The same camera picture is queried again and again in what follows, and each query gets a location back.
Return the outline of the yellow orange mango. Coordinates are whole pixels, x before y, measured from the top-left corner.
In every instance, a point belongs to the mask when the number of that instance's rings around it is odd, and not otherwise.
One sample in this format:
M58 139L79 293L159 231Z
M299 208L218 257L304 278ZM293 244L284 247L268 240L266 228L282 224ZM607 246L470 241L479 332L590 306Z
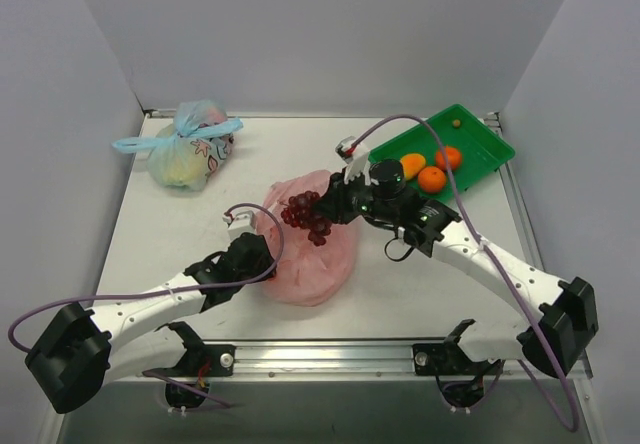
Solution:
M420 153L409 153L400 159L406 181L416 178L427 166L427 159Z

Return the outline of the orange tangerine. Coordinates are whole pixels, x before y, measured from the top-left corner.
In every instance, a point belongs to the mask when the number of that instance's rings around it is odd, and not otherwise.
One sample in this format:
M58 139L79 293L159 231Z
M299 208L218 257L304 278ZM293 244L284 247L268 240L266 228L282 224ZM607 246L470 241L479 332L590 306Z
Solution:
M447 168L456 171L464 161L463 154L452 146L446 146L443 151L437 151L434 159L435 165L443 172L445 172Z
M427 194L438 194L447 185L446 174L436 166L423 168L416 178L419 188Z

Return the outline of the pink plastic bag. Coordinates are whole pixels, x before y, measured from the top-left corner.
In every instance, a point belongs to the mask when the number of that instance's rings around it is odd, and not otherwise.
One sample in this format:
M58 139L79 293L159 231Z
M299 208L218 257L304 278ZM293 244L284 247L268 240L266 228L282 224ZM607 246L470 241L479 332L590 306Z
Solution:
M314 245L309 232L278 221L284 231L279 239L276 223L260 212L257 232L263 235L272 254L280 246L284 253L276 275L263 282L264 294L277 302L295 306L316 306L331 298L348 280L356 263L359 245L358 223L333 225L322 246Z

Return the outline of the dark red grape bunch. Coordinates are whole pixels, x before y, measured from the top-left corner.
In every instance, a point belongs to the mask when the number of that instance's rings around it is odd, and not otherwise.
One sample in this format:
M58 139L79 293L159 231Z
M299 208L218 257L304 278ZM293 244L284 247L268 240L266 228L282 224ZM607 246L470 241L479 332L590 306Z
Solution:
M280 212L285 224L306 231L308 240L316 247L327 243L332 227L331 221L313 208L319 199L318 192L305 191L288 197L282 203L283 209Z

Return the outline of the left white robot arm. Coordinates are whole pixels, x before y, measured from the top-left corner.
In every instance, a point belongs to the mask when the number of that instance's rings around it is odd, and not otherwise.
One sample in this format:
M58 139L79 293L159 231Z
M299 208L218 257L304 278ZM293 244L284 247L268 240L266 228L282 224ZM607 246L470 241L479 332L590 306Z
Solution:
M186 318L274 274L266 239L244 233L227 250L188 266L141 299L63 306L27 353L26 367L59 414L80 408L111 382L146 371L203 377L220 370L220 354Z

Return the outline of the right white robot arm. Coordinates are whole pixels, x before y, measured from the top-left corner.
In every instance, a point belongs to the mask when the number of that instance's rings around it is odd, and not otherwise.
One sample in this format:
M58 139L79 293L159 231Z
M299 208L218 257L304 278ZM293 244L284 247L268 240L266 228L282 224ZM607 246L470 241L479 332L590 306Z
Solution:
M599 329L593 286L548 274L474 234L462 216L406 184L398 161L387 159L346 180L331 175L312 209L334 224L363 218L428 258L458 269L522 316L513 338L488 338L477 325L443 349L446 366L465 373L489 359L524 359L538 371L565 377Z

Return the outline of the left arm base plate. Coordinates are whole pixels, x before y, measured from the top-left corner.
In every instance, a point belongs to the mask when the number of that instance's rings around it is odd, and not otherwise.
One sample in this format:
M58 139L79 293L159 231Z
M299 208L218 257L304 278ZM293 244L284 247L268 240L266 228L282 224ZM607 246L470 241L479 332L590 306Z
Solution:
M233 374L236 347L231 344L205 344L187 349L176 364L150 370L171 378L229 377Z

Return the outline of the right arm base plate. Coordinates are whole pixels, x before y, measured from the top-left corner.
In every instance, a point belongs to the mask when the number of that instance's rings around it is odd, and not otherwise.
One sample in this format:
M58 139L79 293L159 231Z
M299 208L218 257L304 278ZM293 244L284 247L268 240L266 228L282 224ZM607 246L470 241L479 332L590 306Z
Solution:
M457 344L425 342L412 345L414 373L426 377L460 377L496 375L498 362L472 361Z

